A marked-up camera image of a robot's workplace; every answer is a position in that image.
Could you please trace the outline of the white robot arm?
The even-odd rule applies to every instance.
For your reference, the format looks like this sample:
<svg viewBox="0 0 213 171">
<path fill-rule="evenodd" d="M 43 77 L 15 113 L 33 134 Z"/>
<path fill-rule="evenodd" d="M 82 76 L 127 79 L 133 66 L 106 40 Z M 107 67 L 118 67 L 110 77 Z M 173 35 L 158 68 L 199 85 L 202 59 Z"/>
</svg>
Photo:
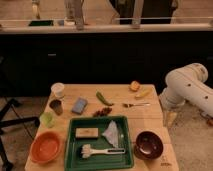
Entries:
<svg viewBox="0 0 213 171">
<path fill-rule="evenodd" d="M 213 118 L 213 88 L 204 84 L 207 79 L 208 71 L 200 63 L 174 69 L 166 75 L 166 87 L 159 95 L 166 127 L 177 117 L 173 109 L 182 107 L 186 101 L 201 109 L 207 118 Z"/>
</svg>

